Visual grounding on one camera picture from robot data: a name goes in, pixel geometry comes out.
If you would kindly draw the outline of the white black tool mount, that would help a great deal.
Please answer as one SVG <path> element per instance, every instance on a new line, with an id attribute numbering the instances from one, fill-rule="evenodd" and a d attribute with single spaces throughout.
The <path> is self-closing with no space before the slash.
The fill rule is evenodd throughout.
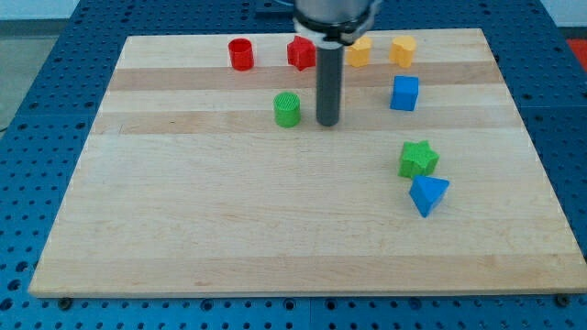
<path id="1" fill-rule="evenodd" d="M 381 1 L 294 1 L 294 28 L 319 48 L 349 46 L 372 28 L 381 4 Z"/>

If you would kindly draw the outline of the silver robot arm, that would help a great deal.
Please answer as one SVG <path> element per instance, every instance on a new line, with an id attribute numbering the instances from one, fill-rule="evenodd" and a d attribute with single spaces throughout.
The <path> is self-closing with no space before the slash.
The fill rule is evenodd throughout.
<path id="1" fill-rule="evenodd" d="M 346 47 L 369 31 L 380 0 L 295 0 L 295 30 L 316 47 L 316 121 L 323 127 L 340 118 Z"/>

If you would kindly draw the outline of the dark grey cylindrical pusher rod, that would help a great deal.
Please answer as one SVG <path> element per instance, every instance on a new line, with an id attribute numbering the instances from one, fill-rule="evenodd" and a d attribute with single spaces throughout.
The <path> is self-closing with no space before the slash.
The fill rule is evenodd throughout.
<path id="1" fill-rule="evenodd" d="M 339 121 L 343 55 L 342 47 L 317 49 L 316 120 L 324 127 L 332 127 Z"/>

